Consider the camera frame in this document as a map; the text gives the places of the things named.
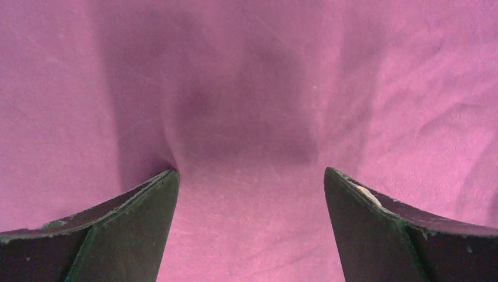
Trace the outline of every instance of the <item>pink background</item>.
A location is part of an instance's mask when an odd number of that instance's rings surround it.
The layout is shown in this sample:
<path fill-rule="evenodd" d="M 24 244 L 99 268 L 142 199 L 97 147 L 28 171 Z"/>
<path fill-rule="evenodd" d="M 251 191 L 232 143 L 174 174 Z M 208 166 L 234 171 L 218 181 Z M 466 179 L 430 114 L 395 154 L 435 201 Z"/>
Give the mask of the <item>pink background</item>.
<path fill-rule="evenodd" d="M 327 166 L 498 227 L 494 1 L 0 3 L 2 231 L 172 166 L 159 282 L 343 281 Z"/>

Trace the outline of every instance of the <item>black object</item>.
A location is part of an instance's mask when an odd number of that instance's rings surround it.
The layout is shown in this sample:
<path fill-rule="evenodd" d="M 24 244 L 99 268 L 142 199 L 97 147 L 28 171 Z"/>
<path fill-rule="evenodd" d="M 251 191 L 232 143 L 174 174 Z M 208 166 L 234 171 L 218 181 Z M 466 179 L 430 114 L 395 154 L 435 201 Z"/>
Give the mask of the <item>black object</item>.
<path fill-rule="evenodd" d="M 347 282 L 498 281 L 498 229 L 416 209 L 332 168 L 324 182 Z"/>
<path fill-rule="evenodd" d="M 178 188 L 168 170 L 40 229 L 0 233 L 0 281 L 156 281 Z"/>

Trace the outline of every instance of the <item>pink cloth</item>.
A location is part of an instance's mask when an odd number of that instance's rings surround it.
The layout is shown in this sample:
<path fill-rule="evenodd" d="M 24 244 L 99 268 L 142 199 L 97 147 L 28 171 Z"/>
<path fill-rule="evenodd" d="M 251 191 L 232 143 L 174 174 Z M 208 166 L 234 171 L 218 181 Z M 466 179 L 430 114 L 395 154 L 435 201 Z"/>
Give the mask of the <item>pink cloth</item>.
<path fill-rule="evenodd" d="M 494 1 L 2 0 L 0 230 L 175 166 L 158 281 L 343 281 L 327 166 L 498 227 Z"/>

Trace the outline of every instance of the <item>pink fabric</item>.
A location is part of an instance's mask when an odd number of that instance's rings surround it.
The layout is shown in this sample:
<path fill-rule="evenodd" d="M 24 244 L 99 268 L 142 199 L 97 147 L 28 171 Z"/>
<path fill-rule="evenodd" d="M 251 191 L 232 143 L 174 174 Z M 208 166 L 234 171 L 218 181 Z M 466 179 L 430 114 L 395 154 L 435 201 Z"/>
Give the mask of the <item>pink fabric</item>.
<path fill-rule="evenodd" d="M 498 227 L 494 1 L 2 0 L 0 230 L 175 166 L 158 281 L 343 281 L 337 167 Z"/>

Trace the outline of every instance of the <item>fabric surface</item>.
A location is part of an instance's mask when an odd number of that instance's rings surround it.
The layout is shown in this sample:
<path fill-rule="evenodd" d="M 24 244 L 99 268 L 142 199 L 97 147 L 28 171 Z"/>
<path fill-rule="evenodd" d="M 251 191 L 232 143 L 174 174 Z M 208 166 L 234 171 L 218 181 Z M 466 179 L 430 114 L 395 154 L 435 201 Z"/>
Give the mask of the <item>fabric surface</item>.
<path fill-rule="evenodd" d="M 323 174 L 498 227 L 493 1 L 2 0 L 0 230 L 181 174 L 165 281 L 344 281 Z"/>

